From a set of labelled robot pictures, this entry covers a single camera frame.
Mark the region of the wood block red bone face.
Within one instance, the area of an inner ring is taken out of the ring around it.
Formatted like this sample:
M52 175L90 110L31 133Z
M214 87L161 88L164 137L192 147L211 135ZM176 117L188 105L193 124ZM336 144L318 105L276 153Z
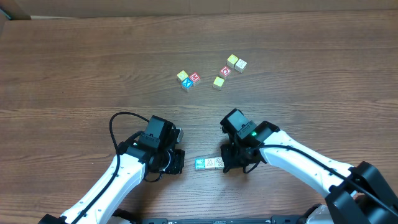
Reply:
M221 157L216 157L215 158L215 169L223 169L224 168L224 162Z

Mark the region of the blue L block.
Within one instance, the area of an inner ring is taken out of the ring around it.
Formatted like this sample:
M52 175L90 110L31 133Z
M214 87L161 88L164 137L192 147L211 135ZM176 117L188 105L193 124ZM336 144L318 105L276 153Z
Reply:
M204 169L206 169L205 159L196 159L195 160L195 169L196 170L204 170Z

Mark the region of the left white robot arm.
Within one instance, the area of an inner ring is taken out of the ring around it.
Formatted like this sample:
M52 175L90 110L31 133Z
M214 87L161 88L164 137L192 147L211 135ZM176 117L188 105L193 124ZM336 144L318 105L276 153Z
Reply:
M122 115L114 114L109 121L109 132L116 155L106 172L74 206L60 217L46 214L40 223L107 223L128 193L146 179L148 173L181 174L185 151L176 149L183 131L172 122L158 116L146 119L128 112L147 122L143 131L138 131L127 140L116 142L113 120Z

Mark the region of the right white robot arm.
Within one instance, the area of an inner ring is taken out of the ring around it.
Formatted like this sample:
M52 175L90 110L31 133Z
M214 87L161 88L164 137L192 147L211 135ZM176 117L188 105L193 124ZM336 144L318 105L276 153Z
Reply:
M263 162L292 174L324 197L298 223L397 223L397 195L380 171L362 161L338 162L300 144L278 126L256 124L238 109L220 122L229 142L221 146L224 172Z

